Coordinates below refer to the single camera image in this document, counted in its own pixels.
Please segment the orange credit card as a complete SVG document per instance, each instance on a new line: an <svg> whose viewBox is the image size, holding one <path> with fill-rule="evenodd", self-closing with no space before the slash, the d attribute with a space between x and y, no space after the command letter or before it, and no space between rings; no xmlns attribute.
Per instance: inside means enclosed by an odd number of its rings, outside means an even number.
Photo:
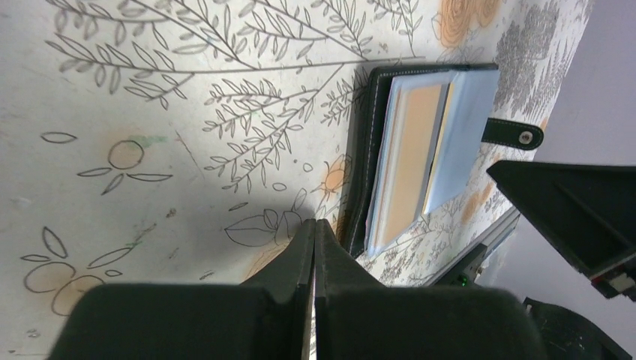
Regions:
<svg viewBox="0 0 636 360"><path fill-rule="evenodd" d="M434 149L446 107L448 83L392 91L382 146L378 188L367 250L378 253L406 232L422 213Z"/></svg>

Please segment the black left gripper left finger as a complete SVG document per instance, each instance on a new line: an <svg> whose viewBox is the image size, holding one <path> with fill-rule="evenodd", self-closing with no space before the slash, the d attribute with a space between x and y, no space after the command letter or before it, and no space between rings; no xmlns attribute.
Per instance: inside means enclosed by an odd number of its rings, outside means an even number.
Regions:
<svg viewBox="0 0 636 360"><path fill-rule="evenodd" d="M77 303L51 359L306 359L317 222L239 284L113 283Z"/></svg>

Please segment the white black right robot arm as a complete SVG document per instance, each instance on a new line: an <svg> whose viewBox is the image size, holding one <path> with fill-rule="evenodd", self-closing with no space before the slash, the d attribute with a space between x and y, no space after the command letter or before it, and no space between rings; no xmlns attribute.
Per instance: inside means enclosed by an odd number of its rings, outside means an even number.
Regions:
<svg viewBox="0 0 636 360"><path fill-rule="evenodd" d="M501 160L487 173L606 299L635 300L635 167ZM629 359L584 316L525 298L549 359Z"/></svg>

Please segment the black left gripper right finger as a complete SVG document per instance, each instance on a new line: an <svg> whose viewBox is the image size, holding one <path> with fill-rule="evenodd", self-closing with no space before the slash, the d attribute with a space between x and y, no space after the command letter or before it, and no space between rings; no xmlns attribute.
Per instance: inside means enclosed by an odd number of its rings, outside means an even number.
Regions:
<svg viewBox="0 0 636 360"><path fill-rule="evenodd" d="M545 359L522 304L499 289L390 287L315 227L318 359Z"/></svg>

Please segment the black leather card holder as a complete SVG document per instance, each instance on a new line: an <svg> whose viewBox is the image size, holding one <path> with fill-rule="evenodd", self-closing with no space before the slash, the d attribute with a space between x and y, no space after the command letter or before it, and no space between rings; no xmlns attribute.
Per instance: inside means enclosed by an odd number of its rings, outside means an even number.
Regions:
<svg viewBox="0 0 636 360"><path fill-rule="evenodd" d="M538 148L543 130L491 116L495 64L410 64L370 72L357 121L343 246L376 254L462 194L482 143Z"/></svg>

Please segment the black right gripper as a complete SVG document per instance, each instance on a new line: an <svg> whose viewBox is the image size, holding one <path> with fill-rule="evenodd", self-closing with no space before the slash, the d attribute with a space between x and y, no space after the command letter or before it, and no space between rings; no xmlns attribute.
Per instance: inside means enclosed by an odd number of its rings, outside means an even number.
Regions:
<svg viewBox="0 0 636 360"><path fill-rule="evenodd" d="M497 188L606 299L635 302L635 167L501 160Z"/></svg>

